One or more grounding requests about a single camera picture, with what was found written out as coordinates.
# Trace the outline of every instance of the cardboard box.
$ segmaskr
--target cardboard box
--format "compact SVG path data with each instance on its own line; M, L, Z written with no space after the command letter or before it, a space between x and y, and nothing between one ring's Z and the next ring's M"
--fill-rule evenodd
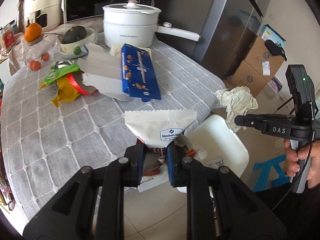
M234 75L228 80L233 87L247 86L256 97L268 82L249 64L242 61Z
M264 43L265 41L262 38L257 37L244 61L269 82L281 67L284 58L282 56L272 56ZM262 62L269 62L270 75L263 75Z

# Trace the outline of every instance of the blue gripper pad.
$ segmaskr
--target blue gripper pad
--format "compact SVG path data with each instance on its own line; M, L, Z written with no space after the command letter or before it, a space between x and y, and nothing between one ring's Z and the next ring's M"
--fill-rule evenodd
M145 145L143 145L140 148L140 152L139 152L139 159L138 159L138 166L137 166L138 185L140 185L140 182L141 182L142 176L143 176L143 164L144 164L144 159L146 156L146 150L147 150L147 147Z
M174 186L174 164L172 159L172 147L167 147L166 160L168 165L168 175L171 186Z

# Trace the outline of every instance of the black cable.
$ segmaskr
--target black cable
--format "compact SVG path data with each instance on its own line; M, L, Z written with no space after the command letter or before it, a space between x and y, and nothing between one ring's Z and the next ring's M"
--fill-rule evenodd
M291 97L289 100L285 101L281 106L279 106L279 107L277 108L277 111L276 111L276 112L278 112L282 107L284 107L284 106L285 106L287 103L289 103L292 99L293 99L293 97Z
M293 189L294 185L300 181L300 178L308 164L308 161L310 159L310 155L311 155L311 150L312 150L312 144L313 144L313 140L314 140L314 137L315 137L315 130L312 130L312 140L311 140L311 143L310 143L310 148L309 148L309 153L308 153L308 157L306 159L306 162L304 163L303 165L303 168L302 168L302 171L300 172L300 174L298 175L297 177L297 180L291 185L291 187L288 189L288 191L284 194L284 196L280 199L280 201L274 206L274 208L271 209L271 211L273 211L284 199L285 197L288 195L288 193Z

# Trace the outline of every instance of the white appliance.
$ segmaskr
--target white appliance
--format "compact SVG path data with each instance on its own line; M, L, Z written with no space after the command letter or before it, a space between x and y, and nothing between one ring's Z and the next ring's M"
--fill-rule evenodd
M147 48L151 46L155 32L193 41L199 40L199 34L172 28L170 23L159 26L157 22L161 10L137 3L131 0L128 3L110 4L103 7L103 29L107 46L127 43Z
M61 0L25 0L24 25L39 23L42 31L51 31L62 22Z

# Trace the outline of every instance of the refrigerator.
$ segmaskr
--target refrigerator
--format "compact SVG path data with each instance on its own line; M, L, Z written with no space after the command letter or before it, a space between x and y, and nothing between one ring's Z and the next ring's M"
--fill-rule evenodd
M157 34L221 79L232 75L260 30L270 0L155 0L159 22L199 33L198 42Z

